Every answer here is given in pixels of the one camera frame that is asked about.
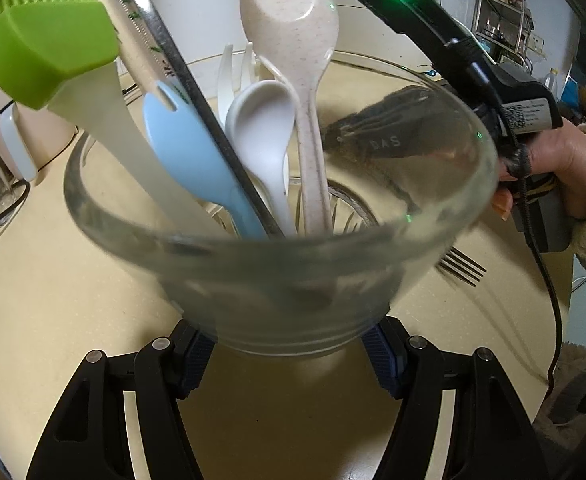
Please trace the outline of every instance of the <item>transparent bowl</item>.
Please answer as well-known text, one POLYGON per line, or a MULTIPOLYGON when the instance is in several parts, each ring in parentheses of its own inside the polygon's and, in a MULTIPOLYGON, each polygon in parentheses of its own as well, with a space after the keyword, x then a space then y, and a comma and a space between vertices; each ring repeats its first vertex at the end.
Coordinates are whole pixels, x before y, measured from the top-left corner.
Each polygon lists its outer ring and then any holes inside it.
MULTIPOLYGON (((192 66, 208 98, 218 64, 192 66)), ((136 120, 140 102, 130 105, 136 120)), ((66 168, 68 209, 87 237, 220 343, 273 356, 335 350, 378 322, 478 217, 496 187, 497 158, 481 121, 456 97, 361 56, 336 53, 318 116, 333 236, 182 234, 108 151, 88 150, 86 136, 66 168)), ((289 202, 303 233, 295 139, 288 156, 289 202)), ((233 232, 225 211, 202 206, 233 232)))

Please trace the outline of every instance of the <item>light blue plastic spork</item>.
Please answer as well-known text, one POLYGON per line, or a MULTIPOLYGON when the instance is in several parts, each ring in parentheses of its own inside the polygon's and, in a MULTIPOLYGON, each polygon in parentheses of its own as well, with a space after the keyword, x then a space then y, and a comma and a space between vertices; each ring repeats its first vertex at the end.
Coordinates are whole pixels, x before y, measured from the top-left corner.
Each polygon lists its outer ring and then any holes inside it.
POLYGON ((242 238, 266 238, 249 200, 194 108, 169 85, 157 82, 157 86, 175 110, 146 94, 144 122, 150 145, 166 171, 193 195, 225 208, 242 238))

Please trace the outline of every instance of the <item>plastic bottle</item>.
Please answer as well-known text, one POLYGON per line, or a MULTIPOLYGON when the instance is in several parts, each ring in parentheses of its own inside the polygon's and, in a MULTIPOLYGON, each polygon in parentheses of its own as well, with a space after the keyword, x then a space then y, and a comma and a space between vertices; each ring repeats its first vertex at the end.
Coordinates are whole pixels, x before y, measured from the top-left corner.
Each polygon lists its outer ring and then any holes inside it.
POLYGON ((557 70, 551 68, 551 71, 546 74, 544 78, 544 86, 551 91, 553 97, 557 101, 557 70))

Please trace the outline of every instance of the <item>metal utensil handle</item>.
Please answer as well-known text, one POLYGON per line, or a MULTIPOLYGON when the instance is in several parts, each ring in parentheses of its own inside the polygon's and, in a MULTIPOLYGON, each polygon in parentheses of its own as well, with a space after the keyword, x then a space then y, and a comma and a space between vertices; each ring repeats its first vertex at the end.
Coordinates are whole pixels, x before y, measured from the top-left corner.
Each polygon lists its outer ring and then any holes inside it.
POLYGON ((159 13, 151 3, 151 0, 132 0, 137 6, 139 13, 146 24, 146 27, 154 37, 157 45, 164 51, 164 55, 168 60, 169 64, 173 68, 175 75, 179 82, 182 84, 183 89, 186 91, 188 98, 191 100, 193 106, 197 110, 199 116, 202 118, 206 128, 208 129, 211 137, 215 141, 220 153, 224 157, 224 160, 228 164, 231 171, 233 171, 237 181, 242 186, 246 197, 251 203, 256 215, 262 222, 266 232, 273 237, 283 237, 281 229, 277 222, 271 215, 268 208, 263 203, 257 190, 253 186, 252 182, 246 170, 242 166, 240 160, 237 158, 233 147, 224 135, 217 118, 211 107, 208 105, 204 94, 193 78, 192 73, 188 69, 186 62, 184 61, 182 54, 178 50, 175 42, 169 34, 169 31, 164 25, 159 13))

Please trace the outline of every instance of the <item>green silicone brush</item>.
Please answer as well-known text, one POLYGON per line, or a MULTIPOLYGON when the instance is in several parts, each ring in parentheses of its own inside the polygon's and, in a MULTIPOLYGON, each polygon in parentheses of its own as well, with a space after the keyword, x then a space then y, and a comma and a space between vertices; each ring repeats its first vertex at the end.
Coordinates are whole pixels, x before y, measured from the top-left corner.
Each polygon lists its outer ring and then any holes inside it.
POLYGON ((0 0, 0 88, 77 124, 108 149, 178 229, 225 231, 164 170, 126 108, 115 29, 97 0, 0 0))

